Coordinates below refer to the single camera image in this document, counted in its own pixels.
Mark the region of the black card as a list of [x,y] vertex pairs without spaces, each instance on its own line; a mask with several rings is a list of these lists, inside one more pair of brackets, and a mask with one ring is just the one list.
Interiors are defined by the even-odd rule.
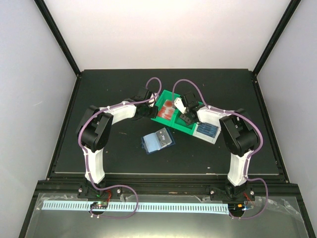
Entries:
[[172,139],[169,135],[169,132],[165,127],[158,130],[155,134],[161,148],[166,147],[172,143]]

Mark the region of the blue leather card holder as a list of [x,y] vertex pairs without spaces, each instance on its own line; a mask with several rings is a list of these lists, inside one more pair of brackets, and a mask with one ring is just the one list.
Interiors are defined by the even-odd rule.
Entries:
[[169,135],[172,139],[172,143],[170,145],[161,148],[160,144],[158,142],[158,139],[156,137],[156,134],[155,134],[155,132],[153,132],[153,133],[147,134],[141,138],[141,148],[144,149],[147,154],[151,154],[151,153],[157,152],[159,150],[162,150],[164,148],[175,145],[175,140],[172,137],[172,133],[170,132],[170,130],[168,128],[166,128],[166,129],[169,132]]

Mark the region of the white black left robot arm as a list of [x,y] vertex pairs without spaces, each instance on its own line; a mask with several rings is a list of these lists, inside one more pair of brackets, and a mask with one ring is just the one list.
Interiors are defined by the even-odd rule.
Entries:
[[78,144],[84,153],[85,178],[91,182],[89,192],[95,197],[103,197],[106,185],[103,150],[108,142],[112,125],[125,119],[143,117],[155,118],[158,107],[155,105],[159,93],[141,88],[139,95],[128,98],[116,105],[107,107],[89,106],[76,130]]

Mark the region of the red white card stack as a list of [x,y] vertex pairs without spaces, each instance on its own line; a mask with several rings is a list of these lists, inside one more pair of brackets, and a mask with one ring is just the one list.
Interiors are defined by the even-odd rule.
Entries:
[[165,100],[161,109],[158,112],[158,117],[167,121],[172,121],[175,112],[176,107],[173,105],[173,102],[171,100]]

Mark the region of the blue card stack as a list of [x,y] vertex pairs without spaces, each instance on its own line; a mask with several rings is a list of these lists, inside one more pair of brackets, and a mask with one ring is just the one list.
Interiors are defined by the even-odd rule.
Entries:
[[201,123],[197,127],[197,132],[211,138],[215,138],[219,127],[213,124]]

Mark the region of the green plastic bin middle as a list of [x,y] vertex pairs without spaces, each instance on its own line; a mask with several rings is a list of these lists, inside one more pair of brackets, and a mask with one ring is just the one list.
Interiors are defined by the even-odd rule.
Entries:
[[193,123],[191,125],[187,125],[186,122],[180,118],[180,114],[177,114],[174,121],[172,122],[171,127],[179,130],[180,132],[193,136],[198,124]]

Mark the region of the green plastic bin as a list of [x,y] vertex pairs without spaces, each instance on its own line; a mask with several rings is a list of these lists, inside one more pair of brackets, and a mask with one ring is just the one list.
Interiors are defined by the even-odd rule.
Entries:
[[176,119],[180,116],[180,111],[172,103],[172,92],[163,90],[155,105],[158,107],[158,114],[152,120],[174,127]]
[[172,122],[171,127],[179,130],[180,132],[193,136],[198,124],[193,123],[191,125],[187,125],[186,122],[180,118],[180,114],[177,114],[174,121]]

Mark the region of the green plastic bin left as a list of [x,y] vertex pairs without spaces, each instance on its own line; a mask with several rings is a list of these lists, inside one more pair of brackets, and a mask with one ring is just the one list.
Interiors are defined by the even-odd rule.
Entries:
[[158,107],[158,114],[152,120],[174,127],[176,119],[180,116],[180,111],[172,103],[172,92],[163,90],[155,105]]

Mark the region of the clear plastic bin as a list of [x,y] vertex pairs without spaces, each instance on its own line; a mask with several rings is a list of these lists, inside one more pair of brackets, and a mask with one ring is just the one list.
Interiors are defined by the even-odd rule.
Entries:
[[206,141],[210,144],[215,144],[220,132],[220,127],[216,125],[208,123],[197,123],[195,125],[195,129],[192,136],[203,141]]

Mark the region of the small circuit board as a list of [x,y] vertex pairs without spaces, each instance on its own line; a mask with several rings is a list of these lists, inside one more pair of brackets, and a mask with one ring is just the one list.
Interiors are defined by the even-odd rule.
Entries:
[[91,209],[106,209],[108,207],[108,202],[96,201],[90,205]]

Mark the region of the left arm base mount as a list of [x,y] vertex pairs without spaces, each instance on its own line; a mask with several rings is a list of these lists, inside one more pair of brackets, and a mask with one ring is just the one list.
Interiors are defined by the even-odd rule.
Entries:
[[77,197],[87,198],[88,200],[111,200],[117,199],[121,195],[122,191],[122,186],[110,189],[108,188],[107,190],[98,190],[95,189],[89,181],[86,181],[80,184]]

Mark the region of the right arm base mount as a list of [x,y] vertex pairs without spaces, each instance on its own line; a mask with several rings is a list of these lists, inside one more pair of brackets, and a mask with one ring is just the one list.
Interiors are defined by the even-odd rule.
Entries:
[[207,188],[207,192],[212,200],[244,202],[255,201],[255,196],[251,194],[251,187],[245,183],[241,186],[227,184],[213,184]]

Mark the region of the left frame post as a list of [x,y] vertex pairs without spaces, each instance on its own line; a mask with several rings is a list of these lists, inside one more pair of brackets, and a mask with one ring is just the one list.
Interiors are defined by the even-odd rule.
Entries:
[[56,42],[58,43],[60,49],[62,50],[66,60],[68,61],[70,67],[72,68],[74,74],[76,76],[81,75],[81,71],[67,45],[65,42],[52,14],[50,13],[46,3],[44,0],[34,0],[37,8],[39,9],[41,15],[43,16],[47,26],[49,27],[50,31],[52,32]]

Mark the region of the frame post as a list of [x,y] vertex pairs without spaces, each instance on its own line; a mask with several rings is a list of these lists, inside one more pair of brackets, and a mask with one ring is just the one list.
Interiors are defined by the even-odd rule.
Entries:
[[37,8],[39,9],[41,15],[43,16],[47,26],[49,27],[50,31],[52,32],[56,42],[58,43],[60,49],[62,50],[66,60],[68,61],[70,67],[72,68],[74,74],[76,76],[81,75],[81,71],[67,45],[65,42],[52,14],[50,13],[46,3],[44,0],[34,0]]
[[272,36],[270,37],[264,51],[262,52],[255,68],[253,69],[253,75],[258,76],[261,69],[263,68],[265,62],[267,61],[268,57],[270,56],[272,50],[274,49],[276,43],[278,42],[279,38],[281,37],[282,33],[284,32],[286,26],[288,25],[289,21],[291,20],[293,14],[295,13],[296,9],[298,8],[301,0],[291,0],[284,11],[281,19],[279,20]]

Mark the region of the right frame post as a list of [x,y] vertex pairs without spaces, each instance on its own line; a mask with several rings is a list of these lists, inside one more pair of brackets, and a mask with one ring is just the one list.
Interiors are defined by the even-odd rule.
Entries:
[[253,69],[253,75],[258,76],[261,69],[263,68],[265,62],[267,61],[268,57],[270,56],[272,50],[274,49],[276,43],[278,42],[279,38],[281,37],[282,33],[284,32],[286,26],[288,25],[289,21],[291,20],[293,14],[295,13],[296,9],[298,8],[301,0],[291,0],[284,11],[281,19],[279,20],[272,36],[270,37],[264,51],[262,52],[255,68]]

